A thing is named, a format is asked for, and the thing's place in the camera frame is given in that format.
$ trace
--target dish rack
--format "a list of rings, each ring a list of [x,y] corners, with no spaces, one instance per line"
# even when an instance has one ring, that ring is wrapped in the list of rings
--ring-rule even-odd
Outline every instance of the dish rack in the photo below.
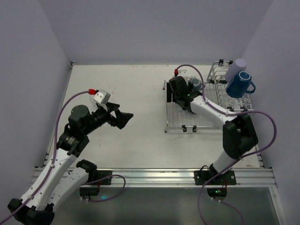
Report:
[[[228,109],[232,112],[241,112],[244,110],[251,111],[252,103],[250,95],[245,93],[241,98],[231,98],[226,93],[227,81],[224,79],[224,75],[233,61],[219,60],[215,61],[210,68],[210,72],[206,79],[205,96],[212,102],[218,104],[224,109]],[[165,127],[165,133],[168,130],[182,130],[184,133],[188,130],[192,130],[196,133],[199,129],[217,129],[216,126],[201,115],[193,114],[182,108],[173,101],[167,98],[168,81],[165,80],[163,89],[166,96],[166,113],[167,123]]]

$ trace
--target cable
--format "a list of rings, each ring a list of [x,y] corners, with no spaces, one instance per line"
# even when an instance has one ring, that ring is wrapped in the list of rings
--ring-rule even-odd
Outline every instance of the cable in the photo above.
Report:
[[[178,73],[178,69],[181,68],[181,67],[184,67],[184,66],[193,68],[193,69],[199,74],[202,84],[204,84],[204,80],[203,80],[202,74],[201,74],[200,71],[199,71],[196,67],[194,67],[193,65],[190,65],[190,64],[183,64],[183,65],[180,65],[180,66],[178,66],[178,67],[175,69],[174,73],[175,73],[175,74]],[[205,85],[202,85],[202,96],[203,96],[203,99],[204,99],[204,101],[205,101],[205,100],[206,100],[206,97],[205,97],[205,93],[204,93],[204,87],[205,87]],[[209,101],[206,101],[206,103],[207,103],[207,105],[209,105],[212,109],[216,110],[218,113],[223,114],[223,115],[226,115],[225,112],[223,112],[223,111],[217,109],[217,108],[216,108],[215,106],[213,106]],[[272,125],[273,125],[273,128],[274,128],[274,134],[273,134],[273,138],[272,138],[272,140],[270,141],[269,144],[267,144],[266,146],[262,147],[261,149],[259,149],[259,150],[257,150],[257,151],[254,151],[254,152],[248,153],[248,154],[246,154],[246,155],[243,155],[240,159],[243,159],[243,158],[245,158],[245,157],[247,157],[247,156],[251,156],[251,155],[253,155],[253,154],[257,154],[257,153],[259,153],[259,152],[262,152],[262,151],[266,150],[267,148],[269,148],[269,147],[275,142],[275,139],[276,139],[276,136],[277,136],[277,127],[276,127],[276,123],[275,123],[274,119],[273,119],[268,113],[265,113],[265,112],[262,112],[262,111],[258,111],[258,110],[253,110],[253,111],[246,111],[246,112],[229,113],[228,116],[239,116],[239,115],[245,115],[245,114],[249,114],[249,113],[258,113],[258,114],[263,114],[263,115],[267,116],[267,117],[271,120],[271,122],[272,122]],[[199,196],[198,196],[197,206],[198,206],[199,215],[200,215],[202,221],[204,222],[204,224],[206,224],[206,225],[208,224],[207,221],[204,219],[204,216],[203,216],[203,214],[202,214],[202,212],[201,212],[201,208],[200,208],[200,199],[201,199],[201,195],[202,195],[202,192],[203,192],[203,190],[204,190],[204,187],[205,187],[207,184],[209,184],[212,180],[214,180],[216,177],[218,177],[219,175],[221,175],[223,172],[225,172],[226,170],[228,170],[228,169],[230,169],[232,166],[234,166],[237,162],[240,161],[240,159],[238,159],[238,160],[236,160],[236,161],[230,163],[226,168],[224,168],[222,171],[218,172],[215,176],[213,176],[212,178],[210,178],[208,181],[206,181],[206,182],[202,185],[202,187],[201,187],[201,189],[200,189],[200,192],[199,192]],[[223,202],[223,201],[220,201],[220,202],[223,203],[223,204],[225,204],[225,205],[227,205],[227,206],[229,206],[229,207],[231,207],[232,209],[234,209],[234,210],[240,215],[241,220],[242,220],[242,224],[243,224],[243,225],[245,224],[245,220],[244,220],[244,218],[243,218],[241,212],[240,212],[237,208],[235,208],[233,205],[231,205],[231,204],[229,204],[229,203],[226,203],[226,202]]]
[[[67,104],[75,97],[79,96],[79,95],[82,95],[82,94],[85,94],[85,93],[90,93],[90,90],[89,91],[82,91],[82,92],[79,92],[75,95],[73,95],[68,101],[66,101],[66,103],[62,106],[59,114],[58,114],[58,117],[56,119],[56,123],[55,123],[55,130],[54,130],[54,152],[53,152],[53,158],[52,158],[52,164],[54,164],[55,162],[55,159],[56,159],[56,153],[57,153],[57,132],[58,132],[58,123],[60,121],[60,116],[62,114],[62,111],[66,108]],[[52,167],[49,168],[46,176],[44,177],[43,181],[40,183],[40,185],[37,187],[37,189],[31,194],[32,197],[35,196],[35,194],[41,189],[41,187],[43,186],[43,184],[47,181],[51,171],[52,171]],[[13,213],[11,213],[9,216],[7,216],[5,219],[3,219],[2,221],[0,221],[0,225],[1,224],[4,224],[6,221],[8,221],[11,217],[13,217],[16,213],[18,213],[18,211],[20,211],[21,208],[23,208],[31,199],[26,199],[22,205],[20,205]]]
[[[118,175],[118,174],[109,175],[109,176],[106,176],[104,178],[101,178],[101,179],[98,179],[98,180],[95,180],[95,181],[92,181],[92,182],[85,183],[83,185],[89,185],[89,184],[98,183],[98,182],[103,181],[105,179],[108,179],[110,177],[121,177],[124,180],[124,184],[123,184],[123,187],[121,188],[121,191],[119,191],[117,194],[113,195],[112,197],[109,197],[109,198],[106,198],[106,199],[102,199],[102,200],[89,199],[88,202],[93,202],[93,203],[106,202],[106,201],[111,200],[111,199],[119,196],[120,194],[122,194],[122,192],[124,191],[125,185],[126,185],[126,180],[125,180],[125,177],[123,177],[122,175]]]

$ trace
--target mug handle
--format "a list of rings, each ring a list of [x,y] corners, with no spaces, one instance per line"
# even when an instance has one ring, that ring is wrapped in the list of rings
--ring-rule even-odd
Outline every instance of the mug handle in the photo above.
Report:
[[[252,81],[251,81],[251,85],[253,86],[253,90],[247,90],[246,93],[248,93],[248,94],[252,94],[256,89],[256,87],[255,87],[255,85],[253,84]]]

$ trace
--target wall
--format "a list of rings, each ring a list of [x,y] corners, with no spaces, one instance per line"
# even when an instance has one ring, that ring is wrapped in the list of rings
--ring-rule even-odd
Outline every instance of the wall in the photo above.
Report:
[[[263,159],[273,167],[290,224],[300,221],[299,8],[299,1],[274,0],[243,55],[256,84],[255,106],[277,123],[277,140]],[[263,146],[271,139],[272,126],[258,116],[256,127]]]
[[[39,0],[68,58],[211,64],[242,56],[272,0]]]
[[[45,157],[69,62],[36,0],[0,2],[0,220]],[[5,224],[16,224],[14,219]]]

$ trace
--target purple cable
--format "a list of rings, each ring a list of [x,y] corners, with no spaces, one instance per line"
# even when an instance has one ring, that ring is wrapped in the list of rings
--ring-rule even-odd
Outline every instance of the purple cable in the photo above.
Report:
[[[102,199],[102,200],[92,200],[92,199],[89,199],[88,200],[89,202],[101,203],[101,202],[105,202],[105,201],[111,200],[111,199],[119,196],[120,194],[122,194],[122,192],[124,191],[125,185],[126,185],[126,180],[125,180],[125,178],[122,175],[118,175],[118,174],[109,175],[107,177],[104,177],[104,178],[101,178],[101,179],[98,179],[98,180],[95,180],[95,181],[92,181],[92,182],[88,182],[88,183],[85,183],[83,185],[98,183],[98,182],[103,181],[105,179],[108,179],[110,177],[121,177],[124,180],[124,184],[123,184],[123,187],[122,187],[121,191],[119,191],[117,194],[113,195],[112,197],[109,197],[109,198],[106,198],[106,199]]]
[[[178,66],[177,69],[179,69],[179,68],[181,68],[181,67],[185,67],[185,66],[186,66],[186,67],[191,67],[191,68],[193,68],[193,69],[199,74],[202,84],[204,84],[204,80],[203,80],[202,74],[201,74],[200,71],[199,71],[196,67],[194,67],[193,65],[190,65],[190,64],[183,64],[183,65]],[[206,100],[206,97],[205,97],[205,93],[204,93],[204,87],[205,87],[205,85],[202,85],[202,96],[203,96],[203,99],[204,99],[204,101],[205,101],[205,100]],[[215,106],[213,106],[210,102],[207,102],[207,105],[209,105],[212,109],[216,110],[218,113],[223,114],[223,115],[226,115],[225,112],[223,112],[223,111],[217,109],[217,108],[216,108]],[[272,125],[273,125],[273,127],[274,127],[274,135],[273,135],[273,138],[272,138],[272,140],[270,141],[269,144],[267,144],[266,146],[264,146],[263,148],[261,148],[261,149],[259,149],[259,150],[257,150],[257,151],[254,151],[254,152],[248,153],[248,154],[246,154],[246,155],[243,155],[243,156],[241,157],[241,159],[242,159],[242,158],[245,158],[245,157],[247,157],[247,156],[251,156],[251,155],[253,155],[253,154],[257,154],[257,153],[259,153],[259,152],[262,152],[262,151],[266,150],[267,148],[269,148],[269,147],[275,142],[275,139],[276,139],[276,136],[277,136],[277,127],[276,127],[275,121],[274,121],[274,119],[273,119],[269,114],[267,114],[267,113],[265,113],[265,112],[258,111],[258,110],[253,110],[253,111],[247,111],[247,112],[229,113],[228,116],[239,116],[239,115],[245,115],[245,114],[249,114],[249,113],[258,113],[258,114],[263,114],[263,115],[267,116],[267,117],[271,120]],[[208,224],[207,221],[204,219],[204,216],[203,216],[203,214],[202,214],[202,212],[201,212],[201,208],[200,208],[200,199],[201,199],[201,195],[202,195],[202,192],[203,192],[203,190],[204,190],[204,187],[205,187],[207,184],[209,184],[212,180],[214,180],[216,177],[218,177],[219,175],[221,175],[223,172],[225,172],[226,170],[230,169],[232,166],[234,166],[234,165],[235,165],[237,162],[239,162],[239,161],[240,161],[240,159],[238,159],[238,160],[236,160],[236,161],[230,163],[226,168],[224,168],[223,170],[221,170],[220,172],[218,172],[215,176],[213,176],[213,177],[210,178],[208,181],[206,181],[206,182],[203,184],[203,186],[201,187],[200,192],[199,192],[199,196],[198,196],[197,207],[198,207],[198,211],[199,211],[200,217],[201,217],[202,221],[204,222],[204,224],[206,224],[206,225]],[[229,204],[229,203],[223,202],[223,201],[221,201],[221,203],[223,203],[223,204],[225,204],[225,205],[231,207],[232,209],[234,209],[234,210],[240,215],[240,218],[241,218],[241,220],[242,220],[242,224],[243,224],[243,225],[245,224],[245,220],[244,220],[244,218],[243,218],[241,212],[240,212],[236,207],[234,207],[233,205],[231,205],[231,204]]]
[[[66,103],[62,106],[59,114],[58,114],[58,117],[57,117],[57,120],[56,120],[56,123],[55,123],[55,130],[54,130],[54,152],[53,152],[53,158],[52,158],[52,164],[54,164],[55,162],[55,159],[56,159],[56,152],[57,152],[57,132],[58,132],[58,123],[60,121],[60,116],[62,114],[62,111],[66,108],[67,104],[75,97],[79,96],[79,95],[82,95],[82,94],[85,94],[85,93],[88,93],[89,91],[82,91],[82,92],[79,92],[75,95],[73,95],[68,101],[66,101]],[[37,189],[31,194],[32,197],[35,196],[35,194],[41,189],[41,187],[44,185],[44,183],[46,182],[46,180],[48,179],[48,177],[50,176],[50,173],[52,171],[52,167],[49,168],[46,176],[44,177],[43,181],[40,183],[40,185],[37,187]],[[28,202],[30,201],[30,199],[26,199],[22,205],[20,205],[12,214],[10,214],[9,216],[7,216],[4,220],[0,221],[0,225],[1,224],[4,224],[6,221],[8,221],[11,217],[13,217],[16,213],[18,213],[18,211],[20,211],[21,208],[23,208]]]

